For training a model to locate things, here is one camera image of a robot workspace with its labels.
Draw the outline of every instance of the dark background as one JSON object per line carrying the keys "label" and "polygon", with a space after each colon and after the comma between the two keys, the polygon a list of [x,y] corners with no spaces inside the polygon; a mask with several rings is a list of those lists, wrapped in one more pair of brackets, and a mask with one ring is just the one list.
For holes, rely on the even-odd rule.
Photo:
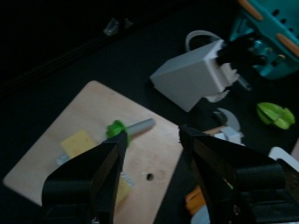
{"label": "dark background", "polygon": [[[298,75],[263,79],[254,70],[242,74],[252,91],[234,84],[228,97],[204,99],[186,113],[154,89],[150,76],[184,53],[187,34],[206,30],[228,39],[238,15],[235,1],[3,1],[0,7],[0,177],[13,168],[35,141],[86,84],[100,81],[175,124],[200,130],[216,127],[211,113],[228,109],[239,119],[243,143],[267,154],[271,147],[291,151],[299,125],[290,130],[266,126],[259,102],[288,107],[299,115]],[[110,19],[130,18],[134,26],[108,37]],[[155,223],[188,223],[183,197],[195,186],[192,170],[180,160]],[[0,223],[34,223],[40,208],[0,187]]]}

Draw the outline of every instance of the wooden cutting board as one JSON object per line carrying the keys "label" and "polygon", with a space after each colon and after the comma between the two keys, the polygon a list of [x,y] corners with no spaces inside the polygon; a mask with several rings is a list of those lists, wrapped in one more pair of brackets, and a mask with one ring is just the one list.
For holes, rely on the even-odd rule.
{"label": "wooden cutting board", "polygon": [[115,120],[132,125],[148,118],[155,119],[156,125],[127,148],[124,172],[135,186],[116,208],[115,223],[154,223],[183,151],[179,130],[176,125],[96,81],[82,89],[7,174],[5,186],[42,205],[43,183],[59,167],[62,141],[86,130],[100,144],[106,140],[107,126]]}

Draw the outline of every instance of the black table surface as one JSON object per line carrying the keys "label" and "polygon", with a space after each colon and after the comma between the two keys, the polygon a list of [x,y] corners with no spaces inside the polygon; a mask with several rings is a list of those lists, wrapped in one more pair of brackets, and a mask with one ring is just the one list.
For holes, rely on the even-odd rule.
{"label": "black table surface", "polygon": [[[256,105],[259,102],[276,103],[290,108],[298,117],[296,74],[280,80],[266,80],[254,71],[244,71],[252,91],[246,91],[234,84],[224,100],[210,103],[203,99],[190,113],[155,90],[150,81],[159,66],[183,53],[184,38],[191,31],[206,30],[228,38],[238,10],[234,4],[224,2],[199,1],[186,6],[3,99],[1,179],[79,91],[94,80],[114,88],[176,125],[188,124],[199,130],[208,130],[219,125],[211,114],[216,108],[224,108],[238,117],[244,134],[242,141],[247,147],[263,154],[274,146],[291,151],[299,136],[299,124],[288,130],[266,126],[258,118]],[[156,215],[156,224],[190,222],[183,197],[195,184],[191,167],[180,159]],[[40,208],[3,185],[0,195],[0,223],[34,223]]]}

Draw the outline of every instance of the yellow sponge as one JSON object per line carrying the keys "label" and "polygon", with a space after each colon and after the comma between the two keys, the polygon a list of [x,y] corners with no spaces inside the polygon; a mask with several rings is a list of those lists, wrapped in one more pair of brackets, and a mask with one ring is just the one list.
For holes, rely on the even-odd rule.
{"label": "yellow sponge", "polygon": [[[70,136],[60,142],[60,146],[70,158],[75,158],[79,154],[96,147],[96,145],[98,144],[86,130],[79,131],[75,135]],[[130,177],[126,174],[122,174],[118,184],[116,206],[127,197],[132,185],[134,184],[132,181],[130,181]]]}

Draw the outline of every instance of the green object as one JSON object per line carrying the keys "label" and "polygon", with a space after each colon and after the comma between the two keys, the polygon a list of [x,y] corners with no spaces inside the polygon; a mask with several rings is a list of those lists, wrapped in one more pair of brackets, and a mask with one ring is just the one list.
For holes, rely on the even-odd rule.
{"label": "green object", "polygon": [[283,130],[288,130],[295,124],[295,116],[288,108],[282,108],[271,102],[260,102],[256,105],[256,113],[264,124],[272,124]]}
{"label": "green object", "polygon": [[127,132],[127,126],[119,120],[115,120],[114,123],[107,126],[107,138],[115,137],[122,131],[127,133],[127,145],[130,145],[131,137]]}

